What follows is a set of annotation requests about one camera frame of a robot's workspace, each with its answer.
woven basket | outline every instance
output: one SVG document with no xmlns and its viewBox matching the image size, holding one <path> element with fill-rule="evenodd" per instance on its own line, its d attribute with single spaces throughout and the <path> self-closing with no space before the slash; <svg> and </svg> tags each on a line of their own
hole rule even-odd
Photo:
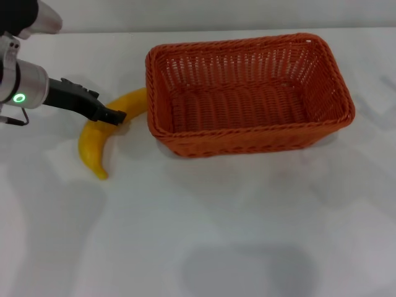
<svg viewBox="0 0 396 297">
<path fill-rule="evenodd" d="M 145 63 L 150 131 L 184 157 L 301 149 L 355 117 L 316 35 L 160 45 Z"/>
</svg>

yellow banana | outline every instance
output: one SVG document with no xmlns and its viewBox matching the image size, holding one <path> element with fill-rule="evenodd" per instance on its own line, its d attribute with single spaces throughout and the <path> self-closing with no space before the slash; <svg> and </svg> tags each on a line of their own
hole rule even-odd
<svg viewBox="0 0 396 297">
<path fill-rule="evenodd" d="M 146 88 L 141 88 L 134 92 L 112 101 L 107 105 L 112 110 L 120 110 L 126 113 L 123 124 L 147 110 Z M 119 126 L 114 126 L 104 122 L 88 121 L 82 129 L 79 139 L 79 153 L 83 163 L 90 168 L 98 178 L 107 179 L 108 174 L 101 164 L 103 147 Z"/>
</svg>

orange basket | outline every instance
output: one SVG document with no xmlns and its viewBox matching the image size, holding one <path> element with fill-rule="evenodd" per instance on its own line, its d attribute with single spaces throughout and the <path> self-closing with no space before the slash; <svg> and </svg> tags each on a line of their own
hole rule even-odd
<svg viewBox="0 0 396 297">
<path fill-rule="evenodd" d="M 301 149 L 355 117 L 316 35 L 160 45 L 145 63 L 150 132 L 180 156 Z"/>
</svg>

